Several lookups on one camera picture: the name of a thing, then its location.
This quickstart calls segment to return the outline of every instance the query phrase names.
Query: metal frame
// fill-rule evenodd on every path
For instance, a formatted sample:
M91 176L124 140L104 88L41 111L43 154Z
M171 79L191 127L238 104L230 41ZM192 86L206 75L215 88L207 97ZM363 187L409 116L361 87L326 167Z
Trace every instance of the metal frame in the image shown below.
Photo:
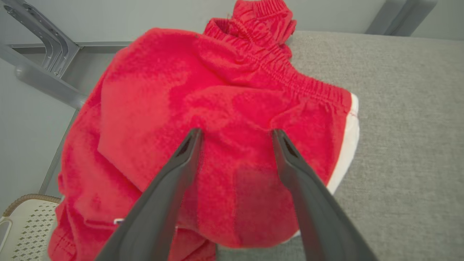
M18 80L64 102L80 109L87 96L79 92L51 72L33 63L10 47L0 46L0 58L16 66L14 73Z
M24 0L2 0L5 10L37 36L45 46L42 67L61 77L79 47L35 7Z
M129 46L132 42L130 41L122 41L122 42L75 42L79 48L82 47L126 47ZM44 44L15 44L15 45L8 45L13 49L20 49L20 48L35 48L35 47L42 47L44 48Z

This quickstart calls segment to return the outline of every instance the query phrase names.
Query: white trim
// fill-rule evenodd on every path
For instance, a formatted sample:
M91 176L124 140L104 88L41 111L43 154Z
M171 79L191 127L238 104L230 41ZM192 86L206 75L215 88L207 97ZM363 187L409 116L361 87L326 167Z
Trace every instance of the white trim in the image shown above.
M342 147L340 148L340 155L338 156L337 164L335 165L334 172L330 177L327 189L333 195L342 182L343 177L348 171L348 167L354 158L354 152L358 146L359 141L359 120L358 120L359 100L356 95L351 94L351 110L347 115L345 124L345 133L343 134ZM298 230L290 239L301 235Z

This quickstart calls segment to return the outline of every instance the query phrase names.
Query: elastic waistband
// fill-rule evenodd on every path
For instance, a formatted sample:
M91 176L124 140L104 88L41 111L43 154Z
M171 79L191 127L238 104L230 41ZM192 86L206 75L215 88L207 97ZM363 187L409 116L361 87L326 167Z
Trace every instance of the elastic waistband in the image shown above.
M300 98L317 98L350 108L350 92L298 72L289 61L289 48L279 45L276 34L271 32L273 24L266 24L260 19L284 12L289 12L291 16L291 11L282 0L239 0L234 8L233 17L211 19L204 35L231 45L244 60L258 64L260 69L280 83L285 91L290 91ZM291 26L290 34L293 33L295 25L296 22L286 25Z

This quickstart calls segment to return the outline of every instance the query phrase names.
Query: wrinkled fabric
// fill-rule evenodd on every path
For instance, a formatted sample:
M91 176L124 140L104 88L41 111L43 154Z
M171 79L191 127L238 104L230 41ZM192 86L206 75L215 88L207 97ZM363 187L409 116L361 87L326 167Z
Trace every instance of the wrinkled fabric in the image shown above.
M122 49L66 139L51 259L93 260L192 128L204 132L203 159L169 260L291 238L299 228L270 131L283 129L327 184L353 113L351 93L290 64L295 26L281 0L239 0L203 34L155 28Z

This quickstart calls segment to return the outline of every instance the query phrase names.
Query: gray fabric surface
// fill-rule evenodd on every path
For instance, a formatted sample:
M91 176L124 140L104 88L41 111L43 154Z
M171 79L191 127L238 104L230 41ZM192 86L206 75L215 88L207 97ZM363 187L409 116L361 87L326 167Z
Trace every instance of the gray fabric surface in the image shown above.
M295 32L293 65L360 100L335 197L379 260L464 260L464 42ZM304 260L301 238L219 261Z

